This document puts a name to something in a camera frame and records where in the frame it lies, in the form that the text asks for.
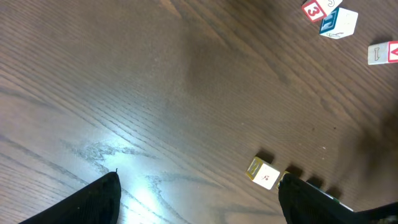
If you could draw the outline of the green edged wooden block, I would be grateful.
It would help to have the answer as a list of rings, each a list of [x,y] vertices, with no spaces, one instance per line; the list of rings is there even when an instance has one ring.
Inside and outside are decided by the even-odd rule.
[[[287,171],[287,170],[285,170],[285,171],[283,172],[283,174],[281,175],[280,179],[278,180],[277,188],[280,187],[280,184],[282,183],[282,181],[283,181],[283,179],[284,179],[284,176],[285,176],[286,174],[290,174],[290,172]]]

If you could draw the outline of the red spiral wooden block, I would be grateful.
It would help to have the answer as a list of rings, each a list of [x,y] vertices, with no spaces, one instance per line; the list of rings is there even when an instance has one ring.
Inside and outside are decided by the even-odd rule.
[[[335,197],[333,197],[333,196],[327,194],[326,192],[322,191],[321,189],[319,189],[318,187],[314,186],[313,184],[311,184],[311,183],[309,183],[309,182],[306,182],[306,183],[307,183],[308,185],[312,186],[314,189],[316,189],[316,190],[319,191],[320,193],[322,193],[323,195],[325,195],[325,196],[327,196],[328,198],[330,198],[331,200],[335,201],[336,203],[340,203],[340,201],[339,201],[337,198],[335,198]]]

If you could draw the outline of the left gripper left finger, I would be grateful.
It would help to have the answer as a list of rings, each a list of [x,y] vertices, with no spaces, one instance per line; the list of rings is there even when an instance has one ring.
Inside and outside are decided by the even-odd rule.
[[[109,172],[21,224],[117,224],[120,203],[119,176]]]

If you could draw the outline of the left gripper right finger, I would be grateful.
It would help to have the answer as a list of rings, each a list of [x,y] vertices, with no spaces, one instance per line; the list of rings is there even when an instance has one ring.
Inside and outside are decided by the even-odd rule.
[[[296,175],[286,174],[278,197],[288,224],[359,223],[361,219],[323,195]]]

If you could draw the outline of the plain cream wooden block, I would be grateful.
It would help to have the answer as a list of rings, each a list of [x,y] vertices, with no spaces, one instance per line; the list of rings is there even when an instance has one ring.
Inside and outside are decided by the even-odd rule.
[[[346,209],[348,209],[349,211],[354,212],[354,210],[353,210],[352,208],[348,207],[347,205],[345,205],[345,204],[343,204],[343,203],[341,203],[341,202],[339,202],[339,204],[340,204],[341,206],[345,207]]]

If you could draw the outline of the yellow edged bug block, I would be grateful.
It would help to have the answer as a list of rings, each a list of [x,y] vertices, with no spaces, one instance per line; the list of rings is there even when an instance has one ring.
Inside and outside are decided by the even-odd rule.
[[[271,190],[280,175],[280,171],[273,168],[266,161],[254,157],[246,170],[246,175],[256,184]]]

